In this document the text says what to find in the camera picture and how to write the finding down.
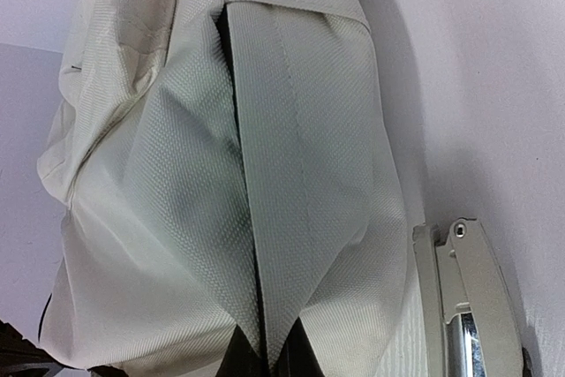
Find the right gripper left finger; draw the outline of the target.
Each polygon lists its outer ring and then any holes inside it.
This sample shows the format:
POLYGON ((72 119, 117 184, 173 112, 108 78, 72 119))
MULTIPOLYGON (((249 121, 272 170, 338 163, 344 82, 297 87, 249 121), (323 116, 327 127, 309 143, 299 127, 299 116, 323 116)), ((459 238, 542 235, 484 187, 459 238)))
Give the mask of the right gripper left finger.
POLYGON ((218 369, 218 377, 269 376, 267 362, 250 345, 243 330, 236 326, 218 369))

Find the cream canvas backpack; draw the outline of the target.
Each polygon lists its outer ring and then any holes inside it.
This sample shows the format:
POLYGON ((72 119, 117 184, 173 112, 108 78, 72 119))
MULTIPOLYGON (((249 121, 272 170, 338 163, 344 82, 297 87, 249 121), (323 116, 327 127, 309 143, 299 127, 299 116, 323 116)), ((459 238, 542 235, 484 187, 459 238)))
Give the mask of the cream canvas backpack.
POLYGON ((359 0, 79 0, 59 89, 48 354, 218 376, 239 326, 272 376, 300 319, 324 376, 377 373, 407 224, 359 0))

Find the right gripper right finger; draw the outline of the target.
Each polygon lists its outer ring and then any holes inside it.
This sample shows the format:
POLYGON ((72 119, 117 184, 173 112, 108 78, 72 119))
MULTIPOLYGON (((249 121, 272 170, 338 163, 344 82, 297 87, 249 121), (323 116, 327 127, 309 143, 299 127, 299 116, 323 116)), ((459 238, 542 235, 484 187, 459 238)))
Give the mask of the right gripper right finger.
POLYGON ((276 377, 324 377, 305 328, 297 319, 272 372, 276 377))

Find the silver black stapler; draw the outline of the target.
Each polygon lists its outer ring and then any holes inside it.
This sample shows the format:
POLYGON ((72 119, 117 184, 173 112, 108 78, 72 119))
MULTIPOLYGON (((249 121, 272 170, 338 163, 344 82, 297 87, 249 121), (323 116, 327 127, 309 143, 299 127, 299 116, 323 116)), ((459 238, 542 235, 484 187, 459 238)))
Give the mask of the silver black stapler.
POLYGON ((414 228, 431 376, 530 376, 507 285, 482 224, 414 228))

